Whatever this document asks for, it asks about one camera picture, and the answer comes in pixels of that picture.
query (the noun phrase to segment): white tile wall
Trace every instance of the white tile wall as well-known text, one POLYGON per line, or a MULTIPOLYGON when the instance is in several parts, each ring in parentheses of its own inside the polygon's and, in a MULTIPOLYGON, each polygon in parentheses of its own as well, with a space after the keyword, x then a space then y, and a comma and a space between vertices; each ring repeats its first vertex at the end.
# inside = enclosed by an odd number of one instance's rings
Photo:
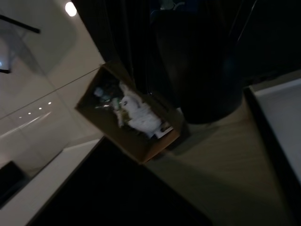
POLYGON ((79 15, 65 12, 67 2, 0 4, 0 14, 41 29, 35 34, 0 22, 0 68, 10 62, 12 69, 0 74, 0 163, 13 160, 27 172, 69 142, 99 133, 74 107, 104 62, 79 15))

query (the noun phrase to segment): ceiling light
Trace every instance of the ceiling light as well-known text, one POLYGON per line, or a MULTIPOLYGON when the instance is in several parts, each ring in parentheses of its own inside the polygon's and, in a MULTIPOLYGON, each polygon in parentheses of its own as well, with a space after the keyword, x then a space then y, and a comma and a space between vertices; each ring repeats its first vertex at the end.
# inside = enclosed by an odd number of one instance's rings
POLYGON ((68 2, 65 6, 65 10, 68 13, 69 16, 75 16, 77 13, 77 10, 72 2, 68 2))

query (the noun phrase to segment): cardboard box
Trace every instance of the cardboard box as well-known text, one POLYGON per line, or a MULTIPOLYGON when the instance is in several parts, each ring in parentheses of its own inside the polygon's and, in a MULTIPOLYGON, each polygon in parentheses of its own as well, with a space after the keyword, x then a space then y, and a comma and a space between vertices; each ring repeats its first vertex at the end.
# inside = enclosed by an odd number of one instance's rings
POLYGON ((159 94, 153 94, 152 96, 141 94, 135 88, 126 69, 119 62, 106 63, 101 66, 84 96, 77 104, 76 110, 97 126, 125 154, 138 163, 147 162, 174 142, 180 136, 183 124, 183 116, 159 94), (125 83, 133 92, 138 94, 155 114, 167 121, 174 129, 160 139, 147 140, 138 136, 134 131, 119 128, 117 117, 113 112, 95 109, 97 102, 95 98, 91 97, 93 97, 95 88, 101 84, 102 77, 108 75, 108 73, 125 83))

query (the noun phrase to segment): open cardboard box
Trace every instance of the open cardboard box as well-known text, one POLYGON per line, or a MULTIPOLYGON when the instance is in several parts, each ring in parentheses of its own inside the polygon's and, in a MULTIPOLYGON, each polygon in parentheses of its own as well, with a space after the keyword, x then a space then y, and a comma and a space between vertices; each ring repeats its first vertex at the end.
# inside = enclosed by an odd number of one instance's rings
POLYGON ((119 62, 110 62, 101 66, 84 96, 77 104, 76 110, 97 126, 125 154, 138 163, 147 162, 174 142, 180 136, 183 124, 183 116, 158 94, 152 96, 141 94, 135 88, 126 69, 119 62), (102 77, 108 73, 125 83, 133 92, 138 94, 155 114, 167 121, 174 129, 160 139, 146 140, 144 137, 138 136, 134 131, 119 128, 117 117, 113 112, 95 109, 97 101, 93 98, 93 92, 101 84, 102 77))

